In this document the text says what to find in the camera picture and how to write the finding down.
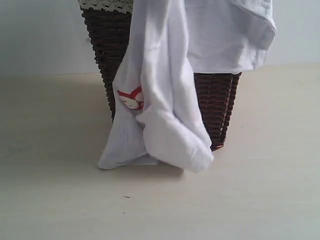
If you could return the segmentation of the white t-shirt red logo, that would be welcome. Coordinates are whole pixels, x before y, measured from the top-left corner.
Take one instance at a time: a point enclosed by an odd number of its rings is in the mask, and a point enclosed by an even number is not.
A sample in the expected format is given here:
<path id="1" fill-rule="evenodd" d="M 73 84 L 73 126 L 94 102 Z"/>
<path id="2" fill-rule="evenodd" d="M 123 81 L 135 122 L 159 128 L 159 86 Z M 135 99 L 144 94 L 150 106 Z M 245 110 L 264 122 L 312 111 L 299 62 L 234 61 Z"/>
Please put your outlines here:
<path id="1" fill-rule="evenodd" d="M 139 158 L 198 173 L 213 161 L 194 73 L 264 64 L 277 29 L 270 0 L 136 0 L 113 81 L 115 116 L 98 167 Z"/>

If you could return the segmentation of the dark brown wicker basket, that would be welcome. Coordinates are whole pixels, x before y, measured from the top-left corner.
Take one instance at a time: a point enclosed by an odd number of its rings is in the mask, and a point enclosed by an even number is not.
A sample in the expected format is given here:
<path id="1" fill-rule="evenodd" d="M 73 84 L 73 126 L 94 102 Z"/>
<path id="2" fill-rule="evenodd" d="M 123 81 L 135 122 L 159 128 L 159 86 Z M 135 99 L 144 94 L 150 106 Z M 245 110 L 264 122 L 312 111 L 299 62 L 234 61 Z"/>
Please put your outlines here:
<path id="1" fill-rule="evenodd" d="M 131 14 L 94 9 L 92 6 L 80 9 L 102 75 L 109 108 L 114 115 L 113 80 L 128 46 Z M 194 75 L 198 105 L 213 151 L 224 145 L 240 76 L 231 73 Z"/>

